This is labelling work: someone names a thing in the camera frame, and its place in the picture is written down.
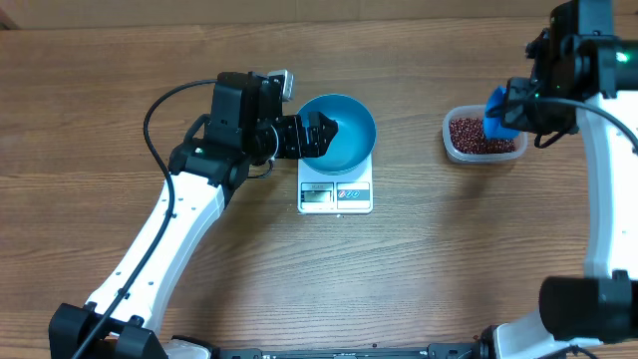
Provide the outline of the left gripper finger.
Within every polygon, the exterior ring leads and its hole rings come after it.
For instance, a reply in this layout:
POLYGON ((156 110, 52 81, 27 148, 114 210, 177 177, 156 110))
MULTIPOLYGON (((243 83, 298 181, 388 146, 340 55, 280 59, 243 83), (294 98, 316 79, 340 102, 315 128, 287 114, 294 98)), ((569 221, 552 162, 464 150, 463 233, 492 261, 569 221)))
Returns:
POLYGON ((328 143, 310 143, 300 147, 301 159, 321 158, 326 155, 329 148, 328 143))
POLYGON ((339 131, 338 124, 322 112, 309 112, 308 121, 308 142, 312 145, 329 145, 339 131))

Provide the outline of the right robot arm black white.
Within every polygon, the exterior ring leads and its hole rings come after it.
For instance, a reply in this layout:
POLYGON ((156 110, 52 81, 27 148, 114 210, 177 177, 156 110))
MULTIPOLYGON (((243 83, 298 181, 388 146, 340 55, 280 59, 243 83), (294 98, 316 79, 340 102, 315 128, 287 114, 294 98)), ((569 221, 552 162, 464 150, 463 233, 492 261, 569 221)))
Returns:
POLYGON ((582 277, 551 276, 530 314, 484 332, 478 358, 562 358, 637 335, 637 45, 614 32, 609 0, 571 0, 526 47, 526 78, 495 90, 484 132, 544 149, 584 142, 590 234, 582 277))

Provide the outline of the blue measuring scoop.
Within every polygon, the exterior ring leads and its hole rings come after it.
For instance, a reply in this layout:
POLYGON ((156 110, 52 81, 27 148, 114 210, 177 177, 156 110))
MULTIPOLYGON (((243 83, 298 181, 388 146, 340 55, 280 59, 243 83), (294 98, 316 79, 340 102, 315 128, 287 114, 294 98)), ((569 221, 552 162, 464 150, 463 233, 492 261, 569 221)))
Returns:
POLYGON ((513 140, 519 135, 518 130, 506 128, 501 124, 505 95, 506 88, 497 87, 487 99, 482 126, 488 140, 513 140))

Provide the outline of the teal blue bowl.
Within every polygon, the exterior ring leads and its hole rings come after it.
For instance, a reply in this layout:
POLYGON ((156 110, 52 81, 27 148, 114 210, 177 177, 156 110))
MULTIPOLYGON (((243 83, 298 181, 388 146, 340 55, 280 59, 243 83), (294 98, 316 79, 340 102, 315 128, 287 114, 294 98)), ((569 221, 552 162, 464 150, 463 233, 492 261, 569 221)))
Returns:
POLYGON ((338 125, 327 153, 303 160, 314 171, 326 175, 347 173, 373 151, 377 126, 370 111, 358 100, 341 94, 323 95, 304 104, 298 115, 306 119, 311 112, 320 112, 338 125))

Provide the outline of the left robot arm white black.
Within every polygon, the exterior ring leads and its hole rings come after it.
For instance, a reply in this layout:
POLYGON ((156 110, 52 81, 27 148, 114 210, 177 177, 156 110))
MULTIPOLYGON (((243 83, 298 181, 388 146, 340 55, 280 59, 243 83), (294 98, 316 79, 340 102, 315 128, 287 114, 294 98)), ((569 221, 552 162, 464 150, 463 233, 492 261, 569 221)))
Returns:
POLYGON ((49 324, 54 358, 214 358, 200 340, 159 340, 170 297, 208 229, 253 167, 326 155, 339 131, 321 112, 286 116, 293 77, 222 72, 210 81, 211 110, 198 117, 167 161, 148 220, 116 269, 83 306, 63 303, 49 324))

